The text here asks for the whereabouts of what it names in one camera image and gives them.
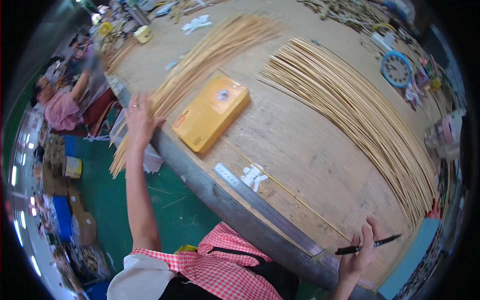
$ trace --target wooden workbench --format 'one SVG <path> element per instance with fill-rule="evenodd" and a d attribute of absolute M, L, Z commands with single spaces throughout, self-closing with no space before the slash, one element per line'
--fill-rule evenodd
<path fill-rule="evenodd" d="M 367 36 L 330 19 L 321 21 L 318 14 L 296 1 L 232 1 L 182 16 L 179 24 L 173 24 L 167 17 L 154 19 L 150 25 L 153 38 L 137 46 L 122 61 L 116 75 L 131 93 L 153 91 L 168 74 L 166 66 L 187 53 L 212 26 L 231 13 L 256 11 L 280 14 L 290 29 L 222 67 L 226 75 L 249 88 L 252 102 L 205 155 L 193 153 L 171 129 L 172 123 L 201 87 L 192 90 L 167 116 L 163 130 L 219 186 L 270 226 L 212 171 L 218 162 L 222 162 L 240 177 L 243 169 L 250 167 L 250 163 L 227 142 L 264 167 L 272 177 L 348 236 L 360 232 L 367 215 L 374 215 L 389 234 L 402 234 L 402 238 L 382 247 L 377 260 L 362 276 L 378 285 L 414 230 L 409 227 L 394 193 L 365 154 L 327 118 L 256 80 L 258 71 L 274 50 L 292 37 L 311 37 L 370 80 L 390 100 L 419 140 L 423 140 L 424 129 L 440 118 L 437 105 L 428 93 L 424 109 L 413 111 L 382 77 L 380 61 L 375 58 L 378 52 L 371 52 L 375 46 L 369 43 Z M 209 14 L 213 25 L 198 28 L 186 36 L 180 29 L 202 14 Z M 372 47 L 362 46 L 361 40 Z M 394 47 L 408 49 L 405 44 L 396 43 Z M 262 181 L 258 194 L 321 246 L 349 245 L 345 238 L 272 180 Z"/>

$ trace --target cardboard box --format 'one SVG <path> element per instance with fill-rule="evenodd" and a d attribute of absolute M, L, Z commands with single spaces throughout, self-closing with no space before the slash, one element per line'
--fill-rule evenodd
<path fill-rule="evenodd" d="M 96 241 L 96 221 L 89 212 L 78 213 L 72 218 L 73 243 L 88 246 Z"/>
<path fill-rule="evenodd" d="M 249 102 L 248 88 L 217 74 L 173 123 L 172 129 L 190 149 L 205 153 Z"/>
<path fill-rule="evenodd" d="M 42 164 L 43 193 L 54 196 L 67 196 L 68 179 L 66 177 L 53 177 L 51 165 Z"/>
<path fill-rule="evenodd" d="M 70 208 L 72 209 L 72 215 L 79 215 L 81 213 L 86 212 L 87 210 L 85 209 L 85 204 L 83 202 L 82 195 L 80 192 L 74 188 L 74 187 L 69 187 L 68 188 L 68 204 L 70 205 Z"/>

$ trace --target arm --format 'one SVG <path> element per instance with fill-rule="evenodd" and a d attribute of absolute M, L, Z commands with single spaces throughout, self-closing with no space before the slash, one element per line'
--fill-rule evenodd
<path fill-rule="evenodd" d="M 338 270 L 338 284 L 336 288 L 330 293 L 330 300 L 346 300 L 353 291 L 353 288 L 360 279 L 360 275 L 370 263 L 372 263 L 378 255 L 379 248 L 374 248 L 374 240 L 381 240 L 388 237 L 384 232 L 380 222 L 373 216 L 367 217 L 368 224 L 371 225 L 372 230 L 367 225 L 361 227 L 363 235 L 363 246 L 358 254 L 342 255 L 340 260 L 340 268 Z M 360 236 L 355 233 L 352 239 L 352 246 L 360 246 Z"/>
<path fill-rule="evenodd" d="M 144 151 L 155 127 L 165 118 L 149 119 L 149 97 L 132 96 L 126 112 L 128 148 L 126 153 L 128 223 L 133 237 L 133 250 L 137 248 L 161 251 L 160 237 L 144 177 Z"/>
<path fill-rule="evenodd" d="M 78 79 L 77 84 L 73 87 L 72 91 L 70 92 L 70 97 L 72 97 L 72 100 L 77 104 L 78 102 L 80 102 L 80 99 L 82 99 L 82 96 L 85 93 L 85 89 L 87 88 L 89 77 L 90 77 L 89 74 L 83 72 L 80 75 L 80 78 Z"/>

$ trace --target fluorescent light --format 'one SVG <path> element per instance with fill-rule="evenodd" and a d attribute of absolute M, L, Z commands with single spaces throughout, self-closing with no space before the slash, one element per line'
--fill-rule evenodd
<path fill-rule="evenodd" d="M 30 259 L 32 260 L 33 268 L 35 269 L 38 276 L 42 276 L 42 274 L 40 273 L 40 269 L 38 268 L 38 265 L 36 264 L 35 257 L 33 257 L 33 255 L 32 255 L 32 256 L 30 256 Z"/>
<path fill-rule="evenodd" d="M 24 211 L 20 212 L 20 221 L 22 222 L 22 227 L 24 229 L 26 229 L 27 225 L 25 224 L 25 212 Z"/>
<path fill-rule="evenodd" d="M 15 231 L 17 232 L 18 240 L 20 241 L 20 245 L 23 247 L 24 244 L 22 243 L 22 237 L 20 236 L 20 229 L 18 228 L 18 221 L 15 220 L 14 222 L 15 225 Z"/>
<path fill-rule="evenodd" d="M 15 186 L 15 184 L 17 184 L 17 166 L 12 168 L 12 185 Z"/>

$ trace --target plastic jar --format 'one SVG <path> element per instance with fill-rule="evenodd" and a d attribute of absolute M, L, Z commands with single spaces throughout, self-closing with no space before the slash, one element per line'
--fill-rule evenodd
<path fill-rule="evenodd" d="M 428 149 L 435 149 L 445 144 L 453 144 L 455 130 L 450 115 L 441 118 L 434 125 L 428 127 L 423 134 L 423 141 Z"/>

